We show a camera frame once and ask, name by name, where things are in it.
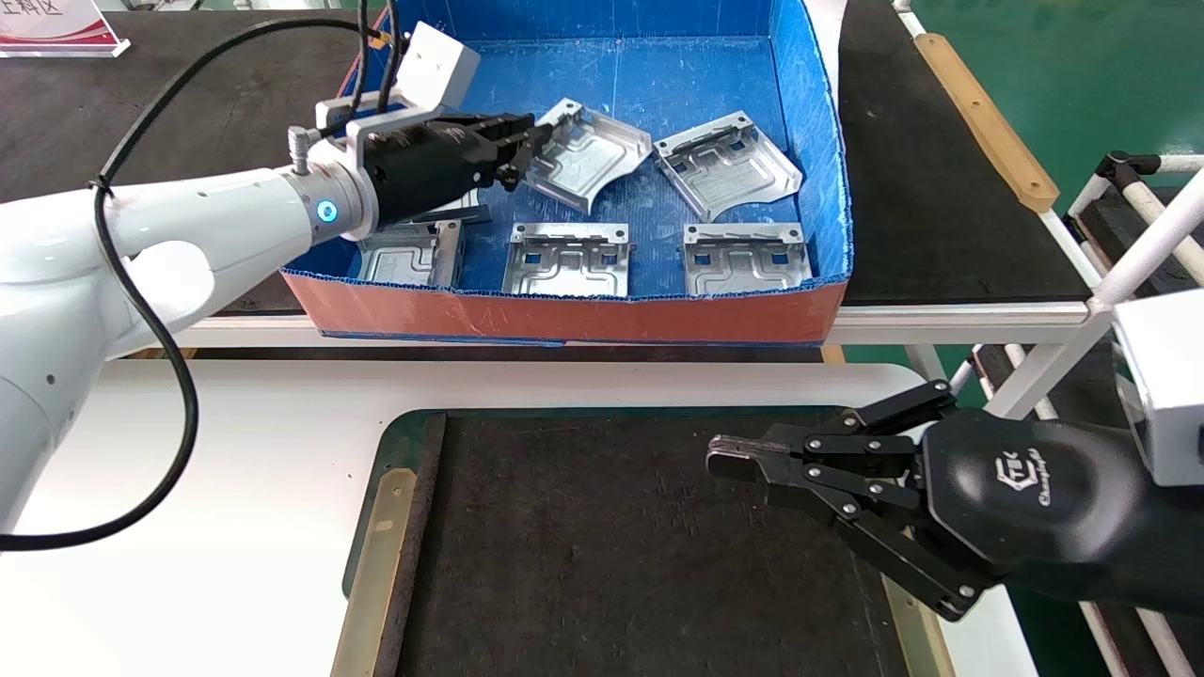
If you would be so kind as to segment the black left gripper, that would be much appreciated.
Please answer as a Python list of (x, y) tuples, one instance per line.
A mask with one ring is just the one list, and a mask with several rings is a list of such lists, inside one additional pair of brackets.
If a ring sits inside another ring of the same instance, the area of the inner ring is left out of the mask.
[[(480, 116), (472, 124), (436, 118), (395, 133), (371, 134), (364, 167), (377, 202), (377, 224), (388, 226), (464, 198), (479, 184), (515, 192), (535, 153), (556, 133), (556, 123), (535, 114)], [(507, 161), (500, 151), (514, 151)]]

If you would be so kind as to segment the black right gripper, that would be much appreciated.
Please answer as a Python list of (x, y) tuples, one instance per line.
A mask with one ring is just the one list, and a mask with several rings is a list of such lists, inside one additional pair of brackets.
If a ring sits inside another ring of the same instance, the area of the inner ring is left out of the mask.
[(1069, 420), (957, 412), (929, 381), (820, 424), (773, 423), (757, 438), (718, 434), (706, 470), (752, 481), (766, 501), (830, 526), (843, 544), (943, 620), (960, 622), (988, 581), (905, 535), (919, 494), (856, 473), (902, 473), (922, 436), (929, 517), (993, 582), (1088, 604), (1198, 617), (1202, 488), (1161, 487), (1131, 432)]

